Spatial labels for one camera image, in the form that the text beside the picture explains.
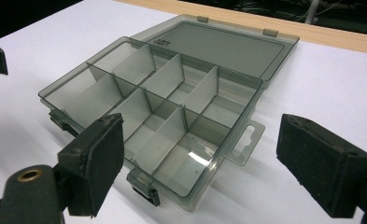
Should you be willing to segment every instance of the white table surface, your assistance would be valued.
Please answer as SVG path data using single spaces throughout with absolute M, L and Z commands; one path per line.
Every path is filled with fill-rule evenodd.
M 73 137 L 49 120 L 37 94 L 121 36 L 175 17 L 111 0 L 84 0 L 0 39 L 0 198 L 22 168 L 57 162 Z M 312 119 L 367 151 L 367 54 L 300 41 L 258 101 L 265 132 L 246 166 L 225 161 L 193 213 L 162 197 L 154 207 L 132 191 L 123 168 L 97 218 L 66 223 L 360 223 L 332 219 L 276 158 L 281 115 Z

